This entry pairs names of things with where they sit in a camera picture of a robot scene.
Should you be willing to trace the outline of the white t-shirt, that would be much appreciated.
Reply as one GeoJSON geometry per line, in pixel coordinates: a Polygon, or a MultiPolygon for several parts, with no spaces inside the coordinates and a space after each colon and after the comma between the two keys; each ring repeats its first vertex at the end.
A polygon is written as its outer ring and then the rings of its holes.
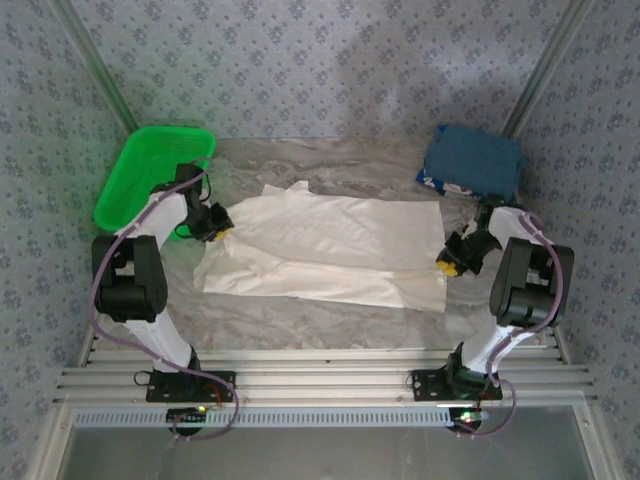
{"type": "Polygon", "coordinates": [[[445,310],[436,201],[319,195],[299,181],[267,185],[228,213],[233,229],[207,246],[194,270],[204,293],[445,310]]]}

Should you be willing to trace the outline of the green plastic basket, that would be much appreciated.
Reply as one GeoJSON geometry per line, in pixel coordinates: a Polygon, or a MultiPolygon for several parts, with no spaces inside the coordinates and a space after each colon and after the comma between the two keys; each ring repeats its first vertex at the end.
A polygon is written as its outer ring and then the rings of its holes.
{"type": "Polygon", "coordinates": [[[175,179],[179,164],[195,162],[205,170],[215,148],[214,135],[202,128],[146,126],[135,131],[99,195],[95,223],[108,232],[125,227],[146,205],[154,187],[175,179]]]}

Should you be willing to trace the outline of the folded royal blue printed t-shirt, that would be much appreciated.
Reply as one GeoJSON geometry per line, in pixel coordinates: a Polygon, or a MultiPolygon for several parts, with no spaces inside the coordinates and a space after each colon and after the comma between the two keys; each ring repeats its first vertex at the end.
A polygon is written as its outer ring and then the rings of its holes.
{"type": "Polygon", "coordinates": [[[416,181],[428,188],[434,190],[437,194],[443,197],[452,197],[459,199],[497,199],[505,202],[515,202],[516,197],[514,195],[511,196],[503,196],[495,193],[482,193],[473,189],[461,187],[457,184],[445,182],[443,180],[439,180],[427,175],[425,169],[421,169],[418,171],[416,175],[416,181]]]}

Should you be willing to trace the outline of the folded blue-grey t-shirt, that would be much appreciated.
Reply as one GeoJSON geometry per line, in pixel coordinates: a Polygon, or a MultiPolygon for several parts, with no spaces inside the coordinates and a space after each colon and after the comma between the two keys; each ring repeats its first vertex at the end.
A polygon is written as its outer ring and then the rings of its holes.
{"type": "Polygon", "coordinates": [[[439,125],[421,169],[430,177],[461,187],[515,196],[527,164],[516,140],[466,126],[439,125]]]}

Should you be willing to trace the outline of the controller board with LED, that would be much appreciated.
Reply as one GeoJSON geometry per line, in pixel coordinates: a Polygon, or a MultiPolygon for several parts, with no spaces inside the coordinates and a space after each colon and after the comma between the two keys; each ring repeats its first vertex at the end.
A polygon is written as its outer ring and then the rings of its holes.
{"type": "Polygon", "coordinates": [[[489,418],[489,414],[477,408],[452,407],[449,409],[452,424],[447,429],[456,434],[473,435],[482,423],[489,418]]]}
{"type": "Polygon", "coordinates": [[[174,435],[190,437],[202,430],[207,408],[203,406],[169,409],[165,422],[174,435]]]}

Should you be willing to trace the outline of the grey glossy lower panel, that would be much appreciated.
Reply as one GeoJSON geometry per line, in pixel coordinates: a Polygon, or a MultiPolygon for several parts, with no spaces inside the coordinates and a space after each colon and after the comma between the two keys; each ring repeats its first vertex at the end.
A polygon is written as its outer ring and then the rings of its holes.
{"type": "Polygon", "coordinates": [[[78,429],[57,480],[594,480],[572,440],[457,438],[405,428],[238,429],[177,442],[164,429],[78,429]]]}

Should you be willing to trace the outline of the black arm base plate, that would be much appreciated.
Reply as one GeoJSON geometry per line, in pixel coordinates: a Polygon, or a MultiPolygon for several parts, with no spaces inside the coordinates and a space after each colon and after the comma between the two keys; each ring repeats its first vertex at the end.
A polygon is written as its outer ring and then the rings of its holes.
{"type": "Polygon", "coordinates": [[[184,372],[167,373],[154,370],[146,385],[146,401],[149,403],[232,403],[233,394],[227,384],[236,386],[234,371],[209,371],[224,384],[210,378],[184,372]]]}
{"type": "Polygon", "coordinates": [[[416,402],[502,400],[503,391],[487,376],[479,379],[456,379],[442,367],[440,369],[413,370],[409,375],[410,387],[416,402]]]}

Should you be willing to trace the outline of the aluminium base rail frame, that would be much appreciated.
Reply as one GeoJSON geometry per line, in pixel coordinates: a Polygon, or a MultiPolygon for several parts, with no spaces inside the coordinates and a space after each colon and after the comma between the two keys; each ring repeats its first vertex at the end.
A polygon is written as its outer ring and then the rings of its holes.
{"type": "MultiPolygon", "coordinates": [[[[409,374],[436,369],[447,351],[427,349],[210,351],[200,355],[207,370],[232,370],[242,405],[408,406],[409,374]]],[[[133,351],[97,351],[83,367],[67,368],[54,392],[57,402],[76,406],[140,406],[146,396],[135,385],[147,358],[133,351]]],[[[499,375],[516,389],[522,406],[574,405],[597,395],[584,365],[562,361],[556,347],[521,347],[500,365],[499,375]]]]}

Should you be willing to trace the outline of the aluminium corner post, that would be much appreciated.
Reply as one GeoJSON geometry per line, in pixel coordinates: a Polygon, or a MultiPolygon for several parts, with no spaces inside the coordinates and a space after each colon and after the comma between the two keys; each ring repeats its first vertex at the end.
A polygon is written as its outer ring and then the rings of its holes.
{"type": "Polygon", "coordinates": [[[541,56],[502,127],[503,137],[516,138],[520,135],[595,1],[567,0],[541,56]]]}
{"type": "Polygon", "coordinates": [[[47,2],[70,37],[106,105],[115,115],[123,131],[127,135],[132,134],[139,125],[71,0],[47,2]]]}

